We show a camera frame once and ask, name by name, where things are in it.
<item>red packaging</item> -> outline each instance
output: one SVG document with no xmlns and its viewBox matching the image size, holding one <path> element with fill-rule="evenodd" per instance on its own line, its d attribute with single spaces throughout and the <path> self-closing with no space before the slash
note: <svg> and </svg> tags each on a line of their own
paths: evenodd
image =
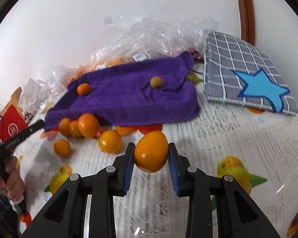
<svg viewBox="0 0 298 238">
<path fill-rule="evenodd" d="M 19 115 L 15 107 L 11 105 L 3 115 L 3 120 L 0 121 L 0 140 L 5 142 L 27 127 L 28 125 L 24 119 Z"/>
</svg>

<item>hand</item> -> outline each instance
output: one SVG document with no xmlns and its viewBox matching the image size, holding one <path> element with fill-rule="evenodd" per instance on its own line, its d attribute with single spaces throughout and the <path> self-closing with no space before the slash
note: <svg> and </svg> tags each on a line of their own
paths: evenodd
<svg viewBox="0 0 298 238">
<path fill-rule="evenodd" d="M 9 173 L 9 178 L 5 183 L 0 177 L 0 194 L 5 196 L 3 188 L 8 191 L 8 197 L 17 201 L 21 198 L 25 190 L 24 181 L 21 179 L 20 172 L 16 168 L 16 163 L 18 159 L 16 157 L 11 157 L 9 163 L 6 165 L 6 172 Z"/>
</svg>

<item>gray checkered cloth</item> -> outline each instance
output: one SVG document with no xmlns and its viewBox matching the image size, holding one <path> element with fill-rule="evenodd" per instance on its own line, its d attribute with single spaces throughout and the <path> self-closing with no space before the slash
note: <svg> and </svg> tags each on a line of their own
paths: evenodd
<svg viewBox="0 0 298 238">
<path fill-rule="evenodd" d="M 210 32 L 204 54 L 204 93 L 207 100 L 273 111 L 266 98 L 238 97 L 244 82 L 231 70 L 254 74 L 261 68 L 273 83 L 288 88 L 272 61 L 251 44 L 219 32 Z M 296 115 L 291 93 L 283 96 L 283 113 Z"/>
</svg>

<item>blue star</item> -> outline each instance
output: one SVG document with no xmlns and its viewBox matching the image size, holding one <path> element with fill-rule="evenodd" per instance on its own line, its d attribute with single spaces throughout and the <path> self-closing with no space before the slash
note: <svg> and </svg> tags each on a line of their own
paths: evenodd
<svg viewBox="0 0 298 238">
<path fill-rule="evenodd" d="M 273 83 L 262 68 L 254 75 L 234 70 L 232 72 L 245 83 L 238 97 L 264 97 L 268 99 L 274 112 L 283 111 L 282 96 L 290 93 L 290 90 Z"/>
</svg>

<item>purple towel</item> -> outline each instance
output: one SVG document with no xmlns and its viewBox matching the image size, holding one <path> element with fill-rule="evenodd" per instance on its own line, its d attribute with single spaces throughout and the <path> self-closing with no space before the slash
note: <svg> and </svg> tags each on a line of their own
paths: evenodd
<svg viewBox="0 0 298 238">
<path fill-rule="evenodd" d="M 68 85 L 67 93 L 48 111 L 45 130 L 61 119 L 78 119 L 83 113 L 97 116 L 101 125 L 140 126 L 195 118 L 200 107 L 192 83 L 185 75 L 193 67 L 190 53 L 178 57 L 145 60 L 87 73 Z M 162 89 L 152 89 L 150 79 L 163 79 Z M 89 83 L 91 93 L 76 92 Z"/>
</svg>

